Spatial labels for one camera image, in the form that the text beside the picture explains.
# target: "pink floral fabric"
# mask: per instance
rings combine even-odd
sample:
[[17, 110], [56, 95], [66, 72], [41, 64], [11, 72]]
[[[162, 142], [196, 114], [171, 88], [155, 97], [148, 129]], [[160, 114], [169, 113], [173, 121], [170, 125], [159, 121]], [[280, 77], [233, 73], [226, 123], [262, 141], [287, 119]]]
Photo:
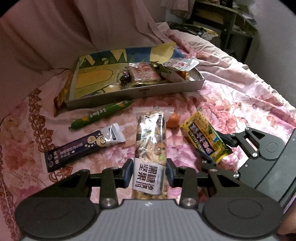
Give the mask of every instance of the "pink floral fabric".
[[[73, 110], [53, 117], [53, 98], [69, 74], [69, 71], [64, 71], [32, 92], [3, 120], [0, 125], [0, 240], [18, 240], [21, 236], [14, 219], [14, 210], [24, 198], [80, 169], [98, 173], [107, 167], [120, 167], [127, 158], [133, 158], [137, 126], [132, 113], [133, 106], [174, 107], [181, 123], [201, 108], [213, 127], [220, 132], [241, 132], [250, 126], [278, 136], [285, 142], [288, 140], [296, 127], [296, 109], [276, 90], [246, 65], [208, 41], [170, 30], [165, 25], [160, 26], [160, 29], [177, 42], [180, 49], [199, 58], [198, 69], [206, 79], [200, 91], [137, 99], [124, 111], [79, 131], [72, 131], [68, 126], [75, 119], [97, 108]], [[41, 152], [115, 122], [123, 131], [125, 143], [91, 154], [57, 171], [43, 173]], [[185, 165], [198, 170], [200, 160], [179, 128], [167, 130], [167, 147], [167, 156], [177, 166]], [[224, 158], [219, 166], [236, 170], [246, 159], [240, 148], [233, 148], [233, 154]], [[170, 198], [177, 199], [180, 193], [180, 188], [169, 188]], [[131, 188], [118, 189], [119, 200], [130, 196]], [[99, 188], [94, 188], [92, 201], [97, 202], [98, 197]]]

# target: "yellow snack package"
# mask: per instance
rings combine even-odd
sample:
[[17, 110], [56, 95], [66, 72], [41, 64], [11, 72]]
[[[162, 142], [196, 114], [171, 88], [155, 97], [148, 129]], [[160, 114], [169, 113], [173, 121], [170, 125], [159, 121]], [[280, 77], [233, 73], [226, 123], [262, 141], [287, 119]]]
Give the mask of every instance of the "yellow snack package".
[[186, 120], [181, 125], [181, 130], [183, 135], [186, 135], [196, 148], [213, 158], [216, 163], [232, 153], [232, 150], [224, 144], [200, 111]]

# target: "white wall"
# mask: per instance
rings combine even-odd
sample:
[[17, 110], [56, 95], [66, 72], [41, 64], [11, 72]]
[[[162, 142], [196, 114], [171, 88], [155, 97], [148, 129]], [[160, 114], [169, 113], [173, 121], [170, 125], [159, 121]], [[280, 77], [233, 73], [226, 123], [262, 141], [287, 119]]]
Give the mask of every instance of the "white wall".
[[253, 0], [260, 46], [250, 69], [296, 107], [296, 16], [279, 0]]

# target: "purple candy wrapper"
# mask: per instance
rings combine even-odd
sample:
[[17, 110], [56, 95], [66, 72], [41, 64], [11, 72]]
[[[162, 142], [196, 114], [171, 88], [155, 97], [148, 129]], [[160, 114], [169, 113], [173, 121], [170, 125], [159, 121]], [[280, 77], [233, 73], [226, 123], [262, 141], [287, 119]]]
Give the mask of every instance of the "purple candy wrapper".
[[41, 153], [43, 171], [53, 172], [72, 161], [124, 141], [119, 125], [114, 123], [66, 145]]

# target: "screw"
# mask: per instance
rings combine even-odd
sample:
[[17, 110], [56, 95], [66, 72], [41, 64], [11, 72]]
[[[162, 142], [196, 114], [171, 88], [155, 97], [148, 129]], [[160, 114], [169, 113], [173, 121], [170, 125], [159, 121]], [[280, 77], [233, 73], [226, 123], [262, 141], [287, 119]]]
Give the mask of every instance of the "screw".
[[182, 203], [183, 203], [183, 205], [190, 207], [190, 206], [193, 206], [196, 204], [196, 200], [191, 197], [185, 198], [182, 200]]
[[116, 201], [113, 198], [105, 198], [103, 199], [101, 205], [104, 207], [112, 207], [114, 206]]

